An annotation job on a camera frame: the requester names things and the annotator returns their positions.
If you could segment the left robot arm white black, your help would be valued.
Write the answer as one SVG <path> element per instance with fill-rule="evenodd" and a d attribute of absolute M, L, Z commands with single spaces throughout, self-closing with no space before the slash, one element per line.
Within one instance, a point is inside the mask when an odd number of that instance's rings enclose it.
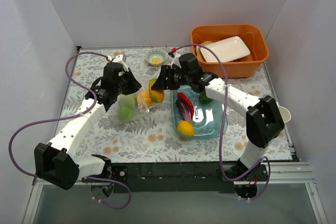
<path fill-rule="evenodd" d="M 64 190 L 88 176 L 95 176 L 100 182 L 108 181 L 112 175 L 110 159 L 99 154 L 75 159 L 77 148 L 95 123 L 116 103 L 119 95 L 133 94 L 140 88 L 141 84 L 127 66 L 124 55 L 108 58 L 102 77 L 93 82 L 77 117 L 48 143 L 39 143 L 35 147 L 37 177 Z"/>

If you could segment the light green bumpy fruit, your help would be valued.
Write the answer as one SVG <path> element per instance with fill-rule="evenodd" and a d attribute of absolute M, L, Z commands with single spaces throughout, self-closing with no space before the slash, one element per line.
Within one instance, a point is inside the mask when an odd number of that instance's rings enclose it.
<path fill-rule="evenodd" d="M 121 106 L 118 109 L 118 120 L 122 123 L 127 123 L 132 121 L 132 119 L 134 118 L 136 112 L 135 109 L 128 107 L 128 106 Z"/>

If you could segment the green cabbage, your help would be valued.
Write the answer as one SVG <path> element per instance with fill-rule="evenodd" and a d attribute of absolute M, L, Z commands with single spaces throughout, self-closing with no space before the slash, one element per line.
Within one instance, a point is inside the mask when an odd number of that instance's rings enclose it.
<path fill-rule="evenodd" d="M 118 98 L 118 105 L 120 107 L 129 107 L 131 109 L 136 109 L 138 107 L 137 104 L 137 95 L 134 94 L 129 94 L 129 95 L 121 95 Z"/>

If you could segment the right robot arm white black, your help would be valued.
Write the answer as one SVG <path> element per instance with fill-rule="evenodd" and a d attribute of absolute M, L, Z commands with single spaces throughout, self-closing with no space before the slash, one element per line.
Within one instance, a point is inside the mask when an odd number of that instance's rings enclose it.
<path fill-rule="evenodd" d="M 242 115 L 246 120 L 248 144 L 237 164 L 222 170 L 229 180 L 248 181 L 256 174 L 259 163 L 270 142 L 284 129 L 285 123 L 276 100 L 267 95 L 259 98 L 227 84 L 218 75 L 204 72 L 192 53 L 174 54 L 170 65 L 163 65 L 159 77 L 152 85 L 155 91 L 177 90 L 188 85 L 196 93 L 217 100 Z"/>

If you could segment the yellow lemon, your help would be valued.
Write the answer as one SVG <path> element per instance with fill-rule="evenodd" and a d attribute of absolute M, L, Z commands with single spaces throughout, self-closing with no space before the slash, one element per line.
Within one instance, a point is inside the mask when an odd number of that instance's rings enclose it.
<path fill-rule="evenodd" d="M 185 136 L 193 136 L 195 133 L 193 125 L 188 121 L 180 121 L 176 128 L 179 133 Z"/>

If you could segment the clear zip top bag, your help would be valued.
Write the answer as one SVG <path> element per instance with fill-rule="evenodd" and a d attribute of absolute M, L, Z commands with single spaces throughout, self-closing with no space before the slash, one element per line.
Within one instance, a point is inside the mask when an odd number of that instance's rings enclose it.
<path fill-rule="evenodd" d="M 141 77 L 139 91 L 129 95 L 120 95 L 113 107 L 112 115 L 116 116 L 118 123 L 129 123 L 137 116 L 148 114 L 153 108 L 163 102 L 164 91 L 151 90 L 155 78 Z"/>

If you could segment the orange peach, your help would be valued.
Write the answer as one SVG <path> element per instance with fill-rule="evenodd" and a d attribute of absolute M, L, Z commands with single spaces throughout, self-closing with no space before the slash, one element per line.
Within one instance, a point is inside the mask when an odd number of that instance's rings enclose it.
<path fill-rule="evenodd" d="M 150 98 L 150 95 L 147 91 L 141 91 L 137 96 L 137 103 L 139 106 L 144 107 L 146 105 L 147 108 L 151 108 L 154 106 L 154 102 Z"/>

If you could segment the orange green mango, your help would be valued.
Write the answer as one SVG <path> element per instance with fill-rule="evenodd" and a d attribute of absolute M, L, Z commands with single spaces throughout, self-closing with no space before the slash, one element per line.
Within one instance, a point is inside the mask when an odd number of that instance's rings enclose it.
<path fill-rule="evenodd" d="M 149 81 L 149 96 L 154 103 L 161 103 L 164 100 L 164 91 L 163 90 L 153 90 L 152 87 L 155 84 L 157 78 L 153 78 Z"/>

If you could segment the dark green lime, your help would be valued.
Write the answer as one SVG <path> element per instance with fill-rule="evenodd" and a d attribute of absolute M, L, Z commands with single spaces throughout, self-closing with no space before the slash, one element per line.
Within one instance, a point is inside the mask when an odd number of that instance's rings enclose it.
<path fill-rule="evenodd" d="M 212 102 L 212 99 L 211 98 L 208 98 L 207 96 L 203 95 L 203 94 L 199 94 L 199 101 L 200 103 L 202 104 L 209 104 Z"/>

